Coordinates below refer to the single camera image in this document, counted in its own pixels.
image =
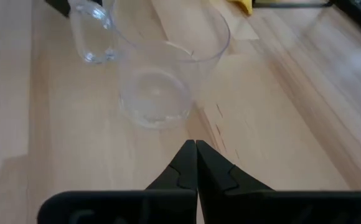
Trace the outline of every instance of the clear glass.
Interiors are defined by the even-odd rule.
[[[230,41],[225,19],[209,1],[115,0],[110,10],[86,0],[70,5],[79,54],[90,63],[117,62],[121,108],[149,128],[186,119]],[[99,32],[89,20],[98,21]]]

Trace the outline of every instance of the wooden surface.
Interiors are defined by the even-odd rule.
[[[276,190],[361,189],[361,31],[336,8],[212,0],[230,47],[188,121],[158,131],[118,111],[115,64],[85,65],[68,20],[29,1],[0,1],[0,223],[64,190],[143,189],[186,139]]]

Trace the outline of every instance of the scratch on wood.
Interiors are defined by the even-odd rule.
[[[223,114],[222,114],[222,112],[220,111],[218,104],[217,104],[217,108],[218,108],[218,111],[219,111],[219,113],[220,113],[220,117],[223,118]]]
[[[250,125],[248,125],[248,122],[246,120],[244,120],[244,123],[247,126],[247,128],[250,129]]]
[[[236,151],[236,156],[237,156],[237,159],[238,159],[238,160],[240,160],[240,157],[238,156],[237,149],[236,149],[235,151]]]
[[[225,151],[228,152],[228,149],[226,148],[225,142],[223,141],[222,138],[220,138],[220,140],[222,141],[223,147],[225,148]]]
[[[215,127],[217,127],[218,133],[219,133],[219,135],[220,135],[220,130],[219,130],[219,128],[218,128],[218,125],[215,124]]]

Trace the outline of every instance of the wooden table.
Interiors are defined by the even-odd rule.
[[[0,0],[0,223],[35,223],[64,190],[143,189],[186,139],[276,190],[361,189],[361,31],[336,8],[246,18],[212,0],[230,47],[187,122],[159,131],[121,115],[115,64],[85,65],[69,21],[31,1]]]

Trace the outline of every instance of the yellow object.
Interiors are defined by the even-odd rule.
[[[227,0],[227,1],[237,3],[239,6],[241,6],[243,11],[247,13],[247,15],[251,15],[253,13],[253,0]]]

